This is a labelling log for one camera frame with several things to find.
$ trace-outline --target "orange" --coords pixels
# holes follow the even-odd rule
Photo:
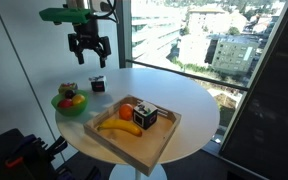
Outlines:
[[[122,104],[119,109],[119,115],[121,119],[131,120],[133,117],[133,106],[131,104]]]

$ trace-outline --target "red apple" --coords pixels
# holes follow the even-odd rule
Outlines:
[[[68,108],[73,106],[73,102],[71,99],[63,99],[57,104],[57,106],[60,108]]]

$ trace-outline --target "city view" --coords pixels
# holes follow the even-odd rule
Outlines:
[[[134,61],[249,87],[285,0],[137,0],[131,6]],[[245,92],[194,81],[218,103],[213,140],[220,143]]]

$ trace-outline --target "table leg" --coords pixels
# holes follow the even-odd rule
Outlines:
[[[166,173],[162,165],[157,164],[153,169],[150,176],[145,176],[134,167],[130,165],[120,165],[117,164],[113,168],[110,180],[167,180]]]

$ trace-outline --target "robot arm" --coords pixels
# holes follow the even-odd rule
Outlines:
[[[109,0],[108,3],[103,2],[103,0],[90,1],[92,1],[92,4],[84,3],[88,0],[67,0],[67,4],[64,4],[63,8],[48,8],[40,11],[39,14],[44,21],[52,21],[56,25],[62,22],[72,23],[75,33],[68,34],[70,51],[75,53],[79,64],[84,64],[83,50],[94,50],[98,54],[100,66],[103,68],[107,56],[111,54],[111,48],[107,36],[99,37],[97,21],[99,19],[110,19],[109,16],[113,13],[116,18],[116,0],[114,0],[113,5]],[[95,12],[99,11],[108,11],[108,13],[97,16]]]

